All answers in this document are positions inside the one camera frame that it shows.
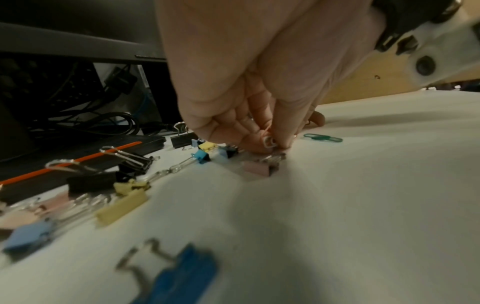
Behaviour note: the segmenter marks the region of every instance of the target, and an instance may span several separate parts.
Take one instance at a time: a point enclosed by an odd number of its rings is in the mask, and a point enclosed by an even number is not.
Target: green paper clip
[[[331,141],[334,143],[341,143],[344,141],[342,138],[332,137],[328,135],[312,134],[312,133],[305,134],[303,137],[307,137],[307,138],[310,138],[313,140],[319,140],[319,141]]]

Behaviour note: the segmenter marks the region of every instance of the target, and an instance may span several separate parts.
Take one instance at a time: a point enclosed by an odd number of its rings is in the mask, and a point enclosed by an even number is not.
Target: skin
[[[289,148],[329,89],[375,48],[371,0],[157,0],[180,113],[201,138]]]

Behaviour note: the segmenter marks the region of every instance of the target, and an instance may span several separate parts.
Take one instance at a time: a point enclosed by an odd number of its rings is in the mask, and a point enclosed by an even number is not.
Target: orange stripe
[[[123,145],[123,146],[119,146],[119,147],[117,147],[117,149],[122,150],[122,149],[126,149],[126,148],[130,148],[130,147],[139,145],[141,143],[142,143],[141,141],[135,141],[133,143],[129,143],[129,144],[126,144],[126,145]],[[115,151],[114,149],[107,150],[107,152],[114,152],[114,151]],[[103,153],[99,152],[99,153],[95,153],[95,154],[92,154],[92,155],[88,155],[88,156],[78,158],[75,161],[83,162],[83,161],[91,160],[91,159],[94,159],[94,158],[97,158],[97,157],[100,157],[100,156],[103,156],[103,155],[104,155]],[[59,164],[56,167],[67,167],[67,166],[70,166],[70,165],[71,164]],[[37,170],[37,171],[34,171],[34,172],[30,172],[30,173],[27,173],[27,174],[24,174],[24,175],[20,175],[20,176],[17,176],[17,177],[13,177],[13,178],[4,180],[4,181],[0,182],[0,185],[14,184],[16,182],[26,180],[26,179],[29,179],[29,178],[32,178],[32,177],[35,177],[35,176],[39,176],[39,175],[42,175],[42,174],[45,174],[45,173],[48,173],[48,172],[51,172],[51,171],[52,171],[51,169],[46,169],[46,168],[41,169],[41,170]]]

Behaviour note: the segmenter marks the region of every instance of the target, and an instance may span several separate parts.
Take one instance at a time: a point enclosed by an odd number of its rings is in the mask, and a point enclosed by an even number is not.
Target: black bolt
[[[430,56],[423,56],[416,62],[416,71],[422,76],[430,76],[436,69],[437,64]]]

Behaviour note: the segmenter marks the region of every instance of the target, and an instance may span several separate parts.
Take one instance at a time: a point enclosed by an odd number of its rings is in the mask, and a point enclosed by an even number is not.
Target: white tabletop
[[[320,106],[341,144],[297,139],[271,178],[241,155],[154,183],[118,222],[91,220],[0,270],[1,303],[129,303],[114,271],[157,237],[210,248],[220,273],[202,303],[479,303],[480,95],[418,92]],[[170,145],[154,169],[194,150]],[[53,196],[59,188],[45,194]],[[136,262],[151,275],[163,264]]]

